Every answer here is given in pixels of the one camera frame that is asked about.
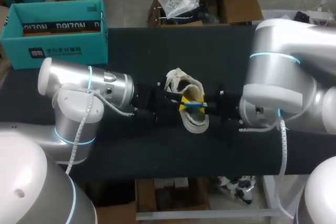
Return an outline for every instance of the white plastic bag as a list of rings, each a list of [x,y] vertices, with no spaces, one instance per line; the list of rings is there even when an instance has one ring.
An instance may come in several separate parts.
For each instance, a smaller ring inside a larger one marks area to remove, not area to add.
[[[189,12],[200,6],[200,0],[159,0],[167,19]]]

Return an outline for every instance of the white shoe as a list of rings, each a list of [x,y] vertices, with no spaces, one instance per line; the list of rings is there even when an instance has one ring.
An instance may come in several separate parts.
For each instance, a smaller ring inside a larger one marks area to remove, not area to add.
[[[198,101],[204,96],[203,85],[180,68],[169,71],[166,77],[164,90],[184,94],[191,102]],[[209,116],[199,108],[187,108],[181,110],[180,114],[185,128],[191,133],[203,133],[209,127]]]

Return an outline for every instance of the black mat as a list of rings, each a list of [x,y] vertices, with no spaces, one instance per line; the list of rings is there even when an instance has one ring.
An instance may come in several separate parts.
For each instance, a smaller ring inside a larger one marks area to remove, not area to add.
[[[136,81],[156,83],[180,67],[201,81],[206,93],[219,82],[241,93],[255,27],[110,29],[108,69]],[[53,124],[51,100],[37,92],[38,70],[9,73],[0,91],[0,121]],[[211,118],[204,134],[189,133],[181,121],[153,124],[152,115],[136,119],[104,116],[87,161],[71,172],[76,181],[153,177],[275,175],[281,163],[279,133],[238,133],[233,146],[220,137]],[[333,136],[288,132],[287,174],[308,174],[336,156]]]

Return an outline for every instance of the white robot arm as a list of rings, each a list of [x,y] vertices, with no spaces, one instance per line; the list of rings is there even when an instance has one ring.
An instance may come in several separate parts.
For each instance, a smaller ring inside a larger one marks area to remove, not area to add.
[[[336,87],[323,87],[301,65],[336,73],[336,30],[286,19],[256,29],[240,114],[270,126],[278,110],[290,130],[336,134]]]

